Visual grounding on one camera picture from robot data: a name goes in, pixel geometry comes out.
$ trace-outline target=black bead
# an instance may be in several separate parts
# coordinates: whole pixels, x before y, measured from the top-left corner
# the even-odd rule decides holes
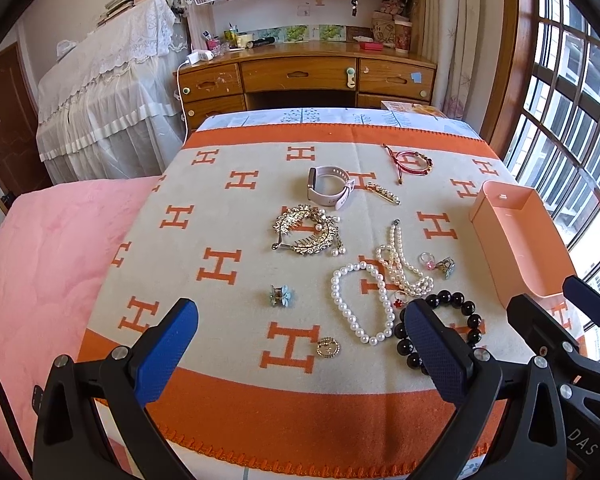
[[[420,356],[417,352],[414,352],[407,357],[407,366],[409,368],[413,368],[414,370],[422,366],[422,359],[420,359]]]
[[[480,314],[471,314],[466,320],[466,325],[469,328],[478,328],[481,322],[482,318],[480,317]]]
[[[470,316],[475,312],[475,303],[473,301],[465,301],[461,308],[463,316]]]
[[[460,308],[464,303],[464,294],[462,292],[454,292],[451,295],[451,303],[454,308]]]
[[[394,326],[394,334],[398,339],[407,339],[407,329],[405,329],[404,323]]]
[[[435,294],[429,294],[424,301],[426,301],[431,308],[436,308],[440,304],[440,298]]]
[[[477,328],[472,328],[469,330],[469,333],[466,335],[466,340],[468,343],[477,343],[482,339],[481,332]]]
[[[443,304],[447,304],[451,302],[451,292],[449,292],[448,290],[441,290],[438,293],[438,299],[440,300],[440,303]]]
[[[409,355],[413,354],[414,346],[411,342],[411,339],[402,339],[398,341],[398,345],[396,347],[398,349],[398,354],[400,355]]]

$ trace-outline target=pink bed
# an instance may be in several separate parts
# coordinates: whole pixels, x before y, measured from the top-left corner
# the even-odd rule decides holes
[[[61,184],[19,197],[0,227],[0,380],[33,452],[35,384],[77,358],[113,257],[158,177]],[[28,478],[0,412],[0,450]]]

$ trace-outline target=pearl necklace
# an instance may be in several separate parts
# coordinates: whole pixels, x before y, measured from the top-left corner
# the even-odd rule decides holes
[[[384,330],[378,332],[375,336],[368,336],[365,330],[358,323],[358,318],[354,316],[349,306],[344,302],[340,295],[340,279],[345,274],[354,270],[366,270],[371,276],[378,282],[378,293],[382,306],[384,307],[384,314],[386,315],[386,322],[384,324]],[[333,277],[331,279],[331,297],[333,303],[338,306],[338,310],[343,317],[347,319],[349,328],[355,332],[356,336],[360,338],[361,343],[369,343],[371,346],[376,346],[379,342],[384,341],[386,338],[390,338],[393,334],[394,310],[391,308],[391,302],[386,294],[386,286],[384,284],[384,276],[378,272],[373,265],[367,265],[366,262],[360,262],[358,264],[349,264],[333,271]]]
[[[382,258],[383,251],[389,252],[388,261]],[[424,296],[433,290],[433,278],[425,276],[420,269],[412,266],[404,259],[404,253],[402,251],[402,230],[400,229],[399,220],[394,220],[391,224],[389,230],[389,244],[381,245],[376,249],[376,259],[384,267],[389,280],[412,298]],[[404,275],[405,268],[419,277],[417,282],[410,283],[407,281],[407,278]]]

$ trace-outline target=brown door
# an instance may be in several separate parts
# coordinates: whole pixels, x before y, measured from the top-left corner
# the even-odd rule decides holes
[[[38,155],[37,126],[14,43],[0,52],[0,184],[16,196],[51,186]]]

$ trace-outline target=pink plastic container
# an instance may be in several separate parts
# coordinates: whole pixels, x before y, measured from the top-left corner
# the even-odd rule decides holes
[[[545,310],[564,303],[562,282],[576,271],[535,189],[487,181],[469,219],[504,308],[519,294]]]

